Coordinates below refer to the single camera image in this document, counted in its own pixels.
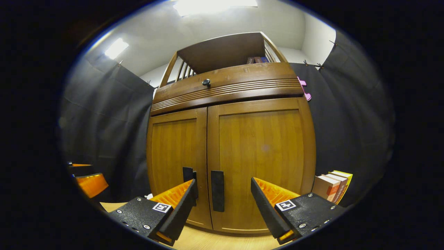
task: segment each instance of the book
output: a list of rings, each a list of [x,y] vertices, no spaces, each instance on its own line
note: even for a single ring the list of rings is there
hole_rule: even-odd
[[[340,177],[345,177],[347,178],[347,185],[345,186],[344,192],[342,193],[342,195],[339,197],[338,203],[341,201],[342,197],[344,197],[344,194],[347,192],[347,189],[349,188],[350,185],[350,181],[352,180],[353,174],[351,173],[345,173],[345,172],[341,172],[341,171],[337,171],[334,170],[333,172],[329,172],[330,174],[333,175],[337,175]]]
[[[339,189],[341,181],[326,177],[315,176],[312,192],[331,202]]]
[[[337,176],[337,175],[330,174],[330,173],[329,174],[323,174],[323,176],[327,176],[327,177],[330,177],[332,179],[335,179],[335,180],[338,180],[338,181],[341,182],[339,184],[339,189],[338,189],[338,191],[336,192],[336,194],[335,194],[335,196],[333,198],[333,203],[337,205],[339,203],[339,198],[345,192],[345,186],[347,186],[348,179],[345,178],[345,177]]]

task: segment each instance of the cabinet door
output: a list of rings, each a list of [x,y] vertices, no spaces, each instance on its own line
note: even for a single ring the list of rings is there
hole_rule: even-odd
[[[212,229],[206,173],[206,108],[151,117],[147,133],[148,178],[153,195],[183,183],[182,167],[197,174],[197,205],[187,222]]]
[[[215,211],[209,181],[213,229],[268,232],[250,191],[251,178],[305,194],[313,185],[315,161],[313,121],[304,97],[209,107],[208,173],[223,171],[225,200],[224,212]]]

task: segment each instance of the black knob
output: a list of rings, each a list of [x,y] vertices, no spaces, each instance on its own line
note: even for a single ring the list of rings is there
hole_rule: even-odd
[[[202,85],[209,87],[210,86],[210,80],[209,79],[203,80]]]

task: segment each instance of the black fabric backdrop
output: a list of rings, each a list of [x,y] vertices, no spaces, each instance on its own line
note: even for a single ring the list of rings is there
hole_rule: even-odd
[[[395,139],[395,113],[386,85],[363,50],[339,31],[335,43],[323,69],[291,67],[312,96],[316,175],[352,173],[341,200],[341,206],[349,206],[384,174]]]
[[[103,202],[151,193],[146,134],[154,88],[103,53],[80,57],[61,102],[62,149],[109,184]]]

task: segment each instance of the ceiling light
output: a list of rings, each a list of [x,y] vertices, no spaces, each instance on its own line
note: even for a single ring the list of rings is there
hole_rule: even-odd
[[[256,0],[179,0],[173,8],[180,16],[196,13],[212,13],[232,6],[257,7]]]
[[[121,38],[119,38],[113,44],[111,44],[109,49],[105,51],[105,55],[107,55],[111,59],[115,59],[127,47],[128,44],[124,42]]]

